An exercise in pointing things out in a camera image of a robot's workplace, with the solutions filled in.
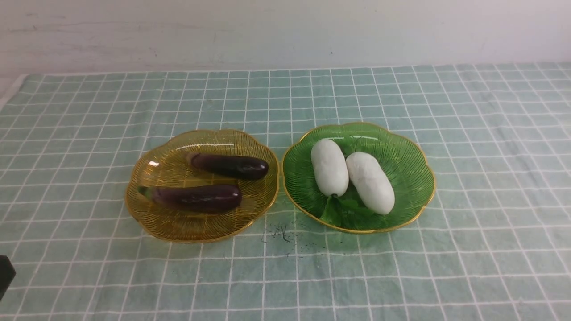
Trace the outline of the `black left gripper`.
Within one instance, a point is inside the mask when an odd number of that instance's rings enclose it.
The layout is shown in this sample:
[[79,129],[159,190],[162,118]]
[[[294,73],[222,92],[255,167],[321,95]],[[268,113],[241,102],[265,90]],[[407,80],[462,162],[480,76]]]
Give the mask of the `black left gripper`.
[[6,255],[0,256],[0,300],[3,299],[9,286],[16,277],[16,270]]

